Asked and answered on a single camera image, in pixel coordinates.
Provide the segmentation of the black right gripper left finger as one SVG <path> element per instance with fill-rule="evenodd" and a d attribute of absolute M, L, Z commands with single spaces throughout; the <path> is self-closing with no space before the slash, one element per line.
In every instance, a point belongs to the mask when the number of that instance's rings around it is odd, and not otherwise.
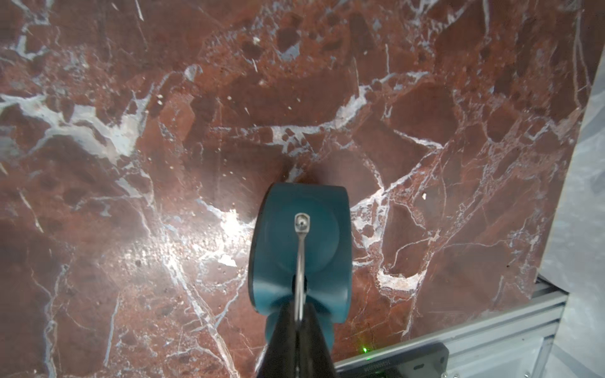
<path fill-rule="evenodd" d="M 297 332 L 293 302 L 268 316 L 266 338 L 267 349 L 257 377 L 296 377 Z"/>

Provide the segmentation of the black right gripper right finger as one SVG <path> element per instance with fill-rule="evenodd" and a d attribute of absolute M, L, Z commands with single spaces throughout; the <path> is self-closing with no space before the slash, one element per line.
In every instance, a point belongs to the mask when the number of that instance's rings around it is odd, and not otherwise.
<path fill-rule="evenodd" d="M 299 377 L 337 377 L 317 312 L 310 303 L 304 305 L 299 324 Z"/>

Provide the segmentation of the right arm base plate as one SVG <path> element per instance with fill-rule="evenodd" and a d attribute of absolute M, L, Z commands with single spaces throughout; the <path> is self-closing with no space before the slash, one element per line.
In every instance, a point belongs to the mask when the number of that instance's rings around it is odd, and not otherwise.
<path fill-rule="evenodd" d="M 442 343 L 434 343 L 392 357 L 369 358 L 360 366 L 345 368 L 338 377 L 433 377 L 446 373 L 449 349 Z"/>

